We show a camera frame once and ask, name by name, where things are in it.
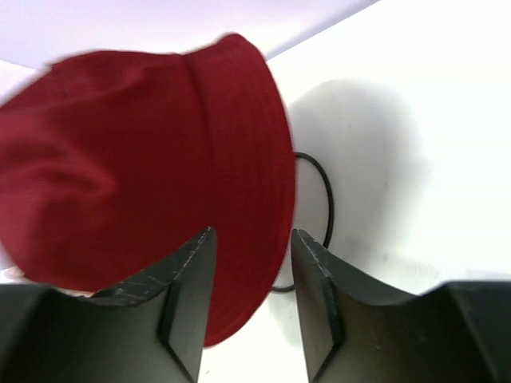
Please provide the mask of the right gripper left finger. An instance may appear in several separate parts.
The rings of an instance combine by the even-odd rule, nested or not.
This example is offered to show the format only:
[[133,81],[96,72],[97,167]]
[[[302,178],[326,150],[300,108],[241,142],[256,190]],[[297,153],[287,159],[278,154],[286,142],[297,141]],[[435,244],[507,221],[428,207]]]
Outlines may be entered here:
[[216,232],[90,297],[45,284],[1,287],[4,382],[195,382]]

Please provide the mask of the red bucket hat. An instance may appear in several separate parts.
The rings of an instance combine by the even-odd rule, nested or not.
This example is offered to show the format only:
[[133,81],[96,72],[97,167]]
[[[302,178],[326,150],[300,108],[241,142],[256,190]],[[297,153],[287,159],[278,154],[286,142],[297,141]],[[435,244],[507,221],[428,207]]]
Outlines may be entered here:
[[266,298],[294,210],[287,114],[238,34],[186,54],[68,57],[1,107],[1,243],[13,263],[35,282],[94,292],[213,227],[206,346]]

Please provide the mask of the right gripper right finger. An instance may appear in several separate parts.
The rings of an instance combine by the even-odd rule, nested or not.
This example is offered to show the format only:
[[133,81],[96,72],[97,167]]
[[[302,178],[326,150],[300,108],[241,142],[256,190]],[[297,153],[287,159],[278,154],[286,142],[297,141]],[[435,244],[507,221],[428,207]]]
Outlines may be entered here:
[[413,295],[291,235],[311,382],[507,382],[510,285],[455,281]]

